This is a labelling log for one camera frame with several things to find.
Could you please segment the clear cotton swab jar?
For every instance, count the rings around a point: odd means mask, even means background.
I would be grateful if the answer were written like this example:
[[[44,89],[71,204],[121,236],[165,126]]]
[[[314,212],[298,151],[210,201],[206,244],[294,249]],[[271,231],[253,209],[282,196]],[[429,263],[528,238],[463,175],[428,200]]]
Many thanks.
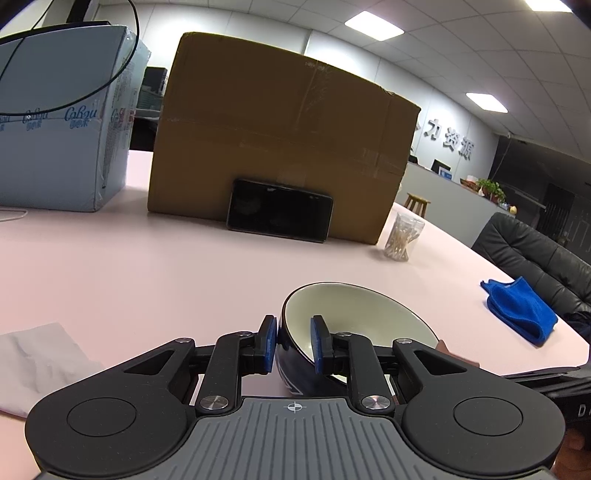
[[[394,261],[407,262],[424,227],[421,217],[398,213],[384,248],[385,256]]]

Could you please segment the computer monitor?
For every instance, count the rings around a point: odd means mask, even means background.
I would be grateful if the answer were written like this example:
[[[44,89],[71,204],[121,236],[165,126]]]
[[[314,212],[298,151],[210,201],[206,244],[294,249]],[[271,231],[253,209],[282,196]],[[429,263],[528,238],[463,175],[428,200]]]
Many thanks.
[[[453,173],[452,173],[451,167],[438,159],[435,159],[433,161],[432,166],[431,166],[431,170],[443,178],[446,178],[448,180],[453,179]]]

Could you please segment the white reception counter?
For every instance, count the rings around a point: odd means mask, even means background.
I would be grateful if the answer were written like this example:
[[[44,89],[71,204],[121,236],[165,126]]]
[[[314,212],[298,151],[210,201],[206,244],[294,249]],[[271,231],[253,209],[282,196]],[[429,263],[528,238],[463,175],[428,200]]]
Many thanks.
[[[408,163],[396,196],[403,205],[408,194],[430,201],[425,218],[468,247],[495,214],[508,212],[452,180],[418,164]]]

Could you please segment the large brown cardboard box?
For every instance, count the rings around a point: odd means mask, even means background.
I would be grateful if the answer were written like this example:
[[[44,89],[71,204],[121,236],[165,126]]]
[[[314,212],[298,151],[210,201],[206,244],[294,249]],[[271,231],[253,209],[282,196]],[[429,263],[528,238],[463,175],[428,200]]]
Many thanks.
[[[222,221],[235,179],[332,198],[332,238],[379,241],[419,107],[335,66],[243,39],[189,32],[168,78],[147,207]]]

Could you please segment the white crumpled tissue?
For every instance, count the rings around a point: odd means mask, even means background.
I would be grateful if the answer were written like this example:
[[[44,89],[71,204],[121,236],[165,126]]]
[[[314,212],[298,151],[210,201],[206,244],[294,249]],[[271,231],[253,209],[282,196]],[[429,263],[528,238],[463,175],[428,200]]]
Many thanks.
[[[103,369],[58,323],[3,334],[0,348],[0,408],[19,418],[45,396]]]

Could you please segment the wooden stool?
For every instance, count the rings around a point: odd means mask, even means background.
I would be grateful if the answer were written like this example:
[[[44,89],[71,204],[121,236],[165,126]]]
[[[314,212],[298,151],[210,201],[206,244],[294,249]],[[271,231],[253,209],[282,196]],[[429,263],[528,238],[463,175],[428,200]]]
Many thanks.
[[[418,195],[414,195],[411,193],[407,194],[407,199],[405,200],[404,207],[409,211],[415,213],[416,215],[425,218],[428,206],[431,204],[430,200],[427,200],[423,197]]]

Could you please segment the black leather chair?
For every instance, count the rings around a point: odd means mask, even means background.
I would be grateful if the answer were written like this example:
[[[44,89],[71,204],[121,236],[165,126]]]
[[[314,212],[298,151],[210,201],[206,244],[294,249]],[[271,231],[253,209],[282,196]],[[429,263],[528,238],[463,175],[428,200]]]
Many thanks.
[[[495,213],[473,250],[513,279],[527,280],[583,339],[590,339],[590,265],[514,217]]]

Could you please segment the light blue printed box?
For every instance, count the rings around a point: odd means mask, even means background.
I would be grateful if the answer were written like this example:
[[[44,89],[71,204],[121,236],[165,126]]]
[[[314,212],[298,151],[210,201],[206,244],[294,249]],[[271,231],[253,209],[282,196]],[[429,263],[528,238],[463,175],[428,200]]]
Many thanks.
[[[2,38],[2,206],[95,212],[121,190],[149,56],[107,22]]]

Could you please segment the green potted plant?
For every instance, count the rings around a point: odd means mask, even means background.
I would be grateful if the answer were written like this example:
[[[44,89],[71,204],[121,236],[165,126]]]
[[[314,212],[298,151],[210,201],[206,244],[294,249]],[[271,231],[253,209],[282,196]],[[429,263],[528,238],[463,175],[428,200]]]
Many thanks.
[[[496,204],[505,202],[506,194],[498,182],[490,179],[479,179],[477,185],[488,200]]]

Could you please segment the blue folded towel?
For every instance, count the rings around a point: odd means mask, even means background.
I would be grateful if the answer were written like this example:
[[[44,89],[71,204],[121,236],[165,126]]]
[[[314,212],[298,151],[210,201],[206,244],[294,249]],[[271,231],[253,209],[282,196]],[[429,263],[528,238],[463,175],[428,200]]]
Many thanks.
[[[558,318],[525,278],[509,283],[490,279],[482,281],[481,287],[488,294],[486,304],[491,313],[532,345],[545,344]]]

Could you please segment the black smartphone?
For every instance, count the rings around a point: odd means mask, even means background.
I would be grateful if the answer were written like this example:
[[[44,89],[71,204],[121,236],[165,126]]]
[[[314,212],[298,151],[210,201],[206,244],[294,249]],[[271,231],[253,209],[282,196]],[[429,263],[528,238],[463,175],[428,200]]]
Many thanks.
[[[248,179],[232,183],[226,227],[232,231],[315,243],[329,237],[331,196]]]

